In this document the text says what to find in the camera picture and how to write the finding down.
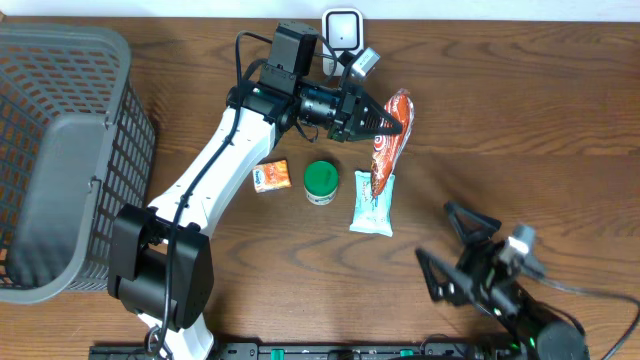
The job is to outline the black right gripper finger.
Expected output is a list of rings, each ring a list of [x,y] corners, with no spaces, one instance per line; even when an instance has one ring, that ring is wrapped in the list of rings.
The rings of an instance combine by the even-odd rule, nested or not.
[[[467,305],[475,301],[472,278],[430,252],[417,248],[415,255],[433,302]]]
[[[490,240],[502,226],[501,221],[464,208],[452,201],[444,204],[444,210],[463,244]]]

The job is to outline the orange red snack bag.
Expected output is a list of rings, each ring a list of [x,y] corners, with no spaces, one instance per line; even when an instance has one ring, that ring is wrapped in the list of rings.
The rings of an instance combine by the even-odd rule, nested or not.
[[[406,146],[414,124],[415,108],[406,89],[398,90],[384,105],[384,109],[402,125],[400,134],[377,135],[374,138],[371,164],[371,192],[380,195]]]

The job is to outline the green lid white jar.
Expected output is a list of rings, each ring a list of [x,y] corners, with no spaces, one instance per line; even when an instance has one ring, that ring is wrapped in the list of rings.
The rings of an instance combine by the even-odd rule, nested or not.
[[[336,167],[327,161],[311,163],[304,173],[306,198],[314,205],[327,205],[337,194],[339,174]]]

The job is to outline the orange tissue pack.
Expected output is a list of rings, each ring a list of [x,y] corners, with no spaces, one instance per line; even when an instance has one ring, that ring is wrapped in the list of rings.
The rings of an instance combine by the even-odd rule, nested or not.
[[[252,179],[257,193],[280,190],[292,186],[286,160],[256,165],[252,169]]]

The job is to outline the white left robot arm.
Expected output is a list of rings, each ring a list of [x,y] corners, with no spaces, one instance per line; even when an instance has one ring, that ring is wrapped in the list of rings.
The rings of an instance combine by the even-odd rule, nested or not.
[[[182,176],[148,206],[125,205],[112,228],[107,290],[143,320],[151,359],[204,359],[214,344],[203,311],[214,284],[210,240],[252,169],[290,129],[331,140],[397,135],[402,127],[364,89],[372,49],[333,49],[313,27],[278,24],[270,53],[237,66],[214,135]]]

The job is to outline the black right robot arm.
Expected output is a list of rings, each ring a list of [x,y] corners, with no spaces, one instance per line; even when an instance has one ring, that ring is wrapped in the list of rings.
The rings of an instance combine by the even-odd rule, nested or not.
[[[534,255],[535,230],[519,225],[495,240],[501,222],[447,202],[444,210],[463,251],[452,266],[418,248],[416,257],[434,302],[470,305],[495,318],[503,334],[466,345],[465,359],[587,359],[585,330],[578,321],[535,300],[518,282],[537,276],[544,266]]]

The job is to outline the white barcode scanner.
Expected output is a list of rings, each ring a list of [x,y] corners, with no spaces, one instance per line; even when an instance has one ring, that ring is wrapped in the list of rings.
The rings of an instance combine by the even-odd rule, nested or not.
[[[335,63],[331,49],[337,58],[345,51],[357,54],[363,50],[364,17],[355,8],[328,9],[322,16],[321,34],[329,43],[329,45],[322,45],[323,54],[327,55],[327,58],[323,59],[323,72],[325,75],[340,76],[344,67],[337,63],[335,72],[332,72]]]

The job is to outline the light green wet wipes pack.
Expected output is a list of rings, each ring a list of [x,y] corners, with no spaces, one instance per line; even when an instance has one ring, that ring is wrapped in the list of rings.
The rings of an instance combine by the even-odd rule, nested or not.
[[[352,232],[393,236],[391,206],[395,176],[391,175],[381,194],[372,195],[371,174],[355,172],[356,200],[349,230]]]

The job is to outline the grey plastic basket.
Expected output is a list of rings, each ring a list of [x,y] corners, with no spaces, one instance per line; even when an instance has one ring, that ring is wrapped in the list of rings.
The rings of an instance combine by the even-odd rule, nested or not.
[[[1,28],[1,299],[106,287],[112,225],[145,202],[156,133],[132,54],[99,27]]]

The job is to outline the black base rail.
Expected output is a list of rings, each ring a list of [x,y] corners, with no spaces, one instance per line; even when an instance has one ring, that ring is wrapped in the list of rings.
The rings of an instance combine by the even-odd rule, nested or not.
[[[435,338],[425,345],[215,345],[207,360],[490,359],[478,346]]]

